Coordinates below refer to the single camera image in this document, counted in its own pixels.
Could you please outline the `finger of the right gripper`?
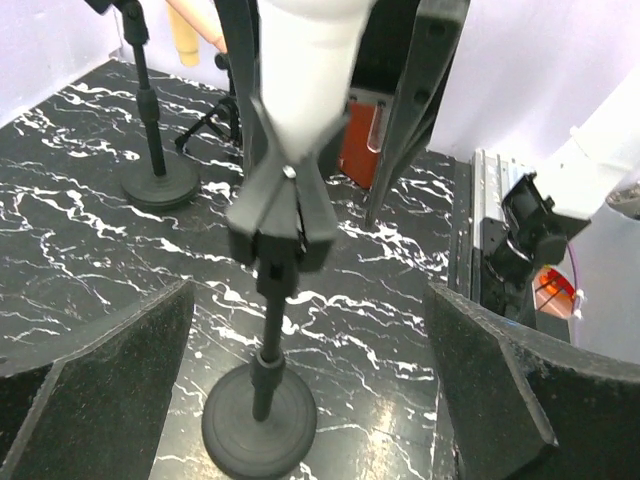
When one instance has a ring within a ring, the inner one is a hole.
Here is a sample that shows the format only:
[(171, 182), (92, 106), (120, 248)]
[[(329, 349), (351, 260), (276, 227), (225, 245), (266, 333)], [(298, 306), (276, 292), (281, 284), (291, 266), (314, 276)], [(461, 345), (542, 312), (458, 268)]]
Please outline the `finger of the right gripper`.
[(256, 56), (259, 51), (259, 16), (255, 1), (215, 0), (227, 46), (231, 75), (242, 126), (244, 177), (253, 168), (252, 141), (255, 111), (251, 103), (256, 78)]

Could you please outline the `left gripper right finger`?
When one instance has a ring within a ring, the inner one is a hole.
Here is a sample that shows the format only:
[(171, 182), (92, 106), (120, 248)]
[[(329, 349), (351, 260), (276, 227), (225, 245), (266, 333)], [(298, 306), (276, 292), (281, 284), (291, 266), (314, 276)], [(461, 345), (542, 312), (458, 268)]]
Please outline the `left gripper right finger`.
[(425, 327), (467, 479), (636, 479), (639, 367), (439, 284)]

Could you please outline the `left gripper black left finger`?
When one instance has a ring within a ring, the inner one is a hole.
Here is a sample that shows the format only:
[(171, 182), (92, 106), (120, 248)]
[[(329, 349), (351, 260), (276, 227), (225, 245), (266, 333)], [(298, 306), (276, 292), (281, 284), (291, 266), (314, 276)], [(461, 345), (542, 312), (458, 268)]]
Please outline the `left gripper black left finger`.
[(192, 282), (177, 281), (2, 354), (2, 478), (148, 478), (193, 310)]

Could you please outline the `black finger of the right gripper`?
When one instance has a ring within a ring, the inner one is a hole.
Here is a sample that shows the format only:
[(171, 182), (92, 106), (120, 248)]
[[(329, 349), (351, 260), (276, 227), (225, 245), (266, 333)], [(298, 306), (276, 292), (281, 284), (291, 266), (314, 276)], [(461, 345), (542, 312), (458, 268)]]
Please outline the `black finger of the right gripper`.
[(378, 1), (371, 11), (351, 91), (390, 95), (393, 104), (367, 190), (366, 226), (431, 140), (469, 7), (467, 1)]

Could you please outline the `pink microphone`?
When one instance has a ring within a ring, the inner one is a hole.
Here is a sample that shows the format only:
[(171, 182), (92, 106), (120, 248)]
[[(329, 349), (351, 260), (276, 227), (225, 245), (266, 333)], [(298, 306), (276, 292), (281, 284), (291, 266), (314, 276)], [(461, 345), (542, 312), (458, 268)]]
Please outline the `pink microphone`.
[(167, 3), (208, 43), (221, 53), (228, 48), (218, 11), (208, 0), (167, 0)]

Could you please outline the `white microphone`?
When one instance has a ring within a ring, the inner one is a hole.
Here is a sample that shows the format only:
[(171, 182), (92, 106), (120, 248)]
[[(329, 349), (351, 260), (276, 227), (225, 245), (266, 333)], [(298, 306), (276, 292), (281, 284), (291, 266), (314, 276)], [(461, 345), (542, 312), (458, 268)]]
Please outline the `white microphone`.
[(259, 1), (261, 98), (297, 162), (344, 111), (368, 0)]

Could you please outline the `black tripod shock-mount stand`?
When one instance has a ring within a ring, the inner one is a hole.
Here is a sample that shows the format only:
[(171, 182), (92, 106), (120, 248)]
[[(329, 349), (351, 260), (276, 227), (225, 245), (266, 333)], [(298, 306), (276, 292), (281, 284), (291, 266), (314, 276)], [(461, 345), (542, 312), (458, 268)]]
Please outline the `black tripod shock-mount stand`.
[(206, 114), (201, 116), (186, 132), (174, 140), (176, 150), (179, 152), (187, 152), (187, 142), (204, 126), (207, 126), (224, 142), (231, 143), (234, 147), (242, 146), (240, 112), (229, 56), (225, 53), (217, 53), (214, 62), (219, 70), (226, 72), (229, 81), (229, 92), (218, 100), (214, 106)]

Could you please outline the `black round-base mic stand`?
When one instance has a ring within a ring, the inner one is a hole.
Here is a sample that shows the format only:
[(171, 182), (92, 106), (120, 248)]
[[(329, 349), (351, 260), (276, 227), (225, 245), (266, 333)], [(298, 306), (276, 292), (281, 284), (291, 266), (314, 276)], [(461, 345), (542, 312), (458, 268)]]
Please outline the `black round-base mic stand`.
[(85, 0), (93, 11), (103, 15), (114, 7), (122, 17), (124, 38), (132, 47), (138, 78), (136, 103), (144, 125), (149, 163), (131, 163), (122, 169), (121, 188), (127, 200), (146, 212), (164, 212), (188, 203), (199, 191), (196, 166), (183, 158), (169, 159), (159, 129), (160, 108), (148, 74), (144, 46), (149, 40), (142, 5), (135, 0)]

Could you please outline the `yellow microphone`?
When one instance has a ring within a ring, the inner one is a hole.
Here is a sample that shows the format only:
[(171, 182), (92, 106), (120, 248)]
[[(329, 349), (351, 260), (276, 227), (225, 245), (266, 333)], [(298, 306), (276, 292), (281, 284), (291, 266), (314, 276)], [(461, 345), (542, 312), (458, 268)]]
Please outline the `yellow microphone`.
[(181, 63), (186, 67), (197, 66), (200, 63), (198, 34), (174, 7), (168, 4), (167, 9), (174, 45)]

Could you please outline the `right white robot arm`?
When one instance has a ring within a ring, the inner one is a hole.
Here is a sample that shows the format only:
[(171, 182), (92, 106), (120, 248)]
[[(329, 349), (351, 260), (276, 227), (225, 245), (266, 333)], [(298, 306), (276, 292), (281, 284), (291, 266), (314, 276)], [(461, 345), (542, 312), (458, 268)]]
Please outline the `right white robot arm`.
[[(336, 238), (322, 168), (342, 148), (353, 70), (374, 7), (371, 1), (261, 1), (250, 16), (259, 34), (249, 58), (254, 83), (242, 103), (253, 113), (251, 168), (227, 222), (234, 258), (265, 267), (274, 279), (273, 304), (292, 294), (300, 272), (322, 268)], [(427, 143), (468, 8), (465, 1), (418, 6), (372, 207), (407, 167), (411, 149)], [(525, 281), (560, 261), (567, 241), (589, 224), (628, 165), (577, 140), (563, 152), (564, 161), (526, 174), (503, 199), (507, 231), (489, 261), (498, 284)]]

